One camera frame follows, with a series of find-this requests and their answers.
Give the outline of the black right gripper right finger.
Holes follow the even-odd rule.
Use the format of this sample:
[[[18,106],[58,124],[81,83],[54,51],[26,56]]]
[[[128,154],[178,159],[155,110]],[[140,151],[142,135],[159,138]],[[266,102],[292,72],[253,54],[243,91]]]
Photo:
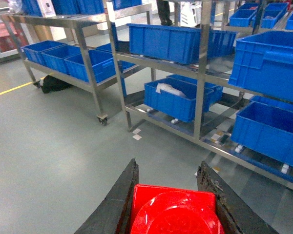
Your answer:
[[[199,191],[215,194],[216,214],[226,234],[278,233],[256,214],[205,161],[202,161],[198,167],[196,179]]]

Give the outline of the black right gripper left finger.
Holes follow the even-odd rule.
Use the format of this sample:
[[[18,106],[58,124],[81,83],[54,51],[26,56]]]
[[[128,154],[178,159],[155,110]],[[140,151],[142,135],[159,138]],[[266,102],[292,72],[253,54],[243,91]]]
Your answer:
[[[105,196],[104,200],[75,233],[129,233],[134,187],[138,182],[139,166],[133,158]]]

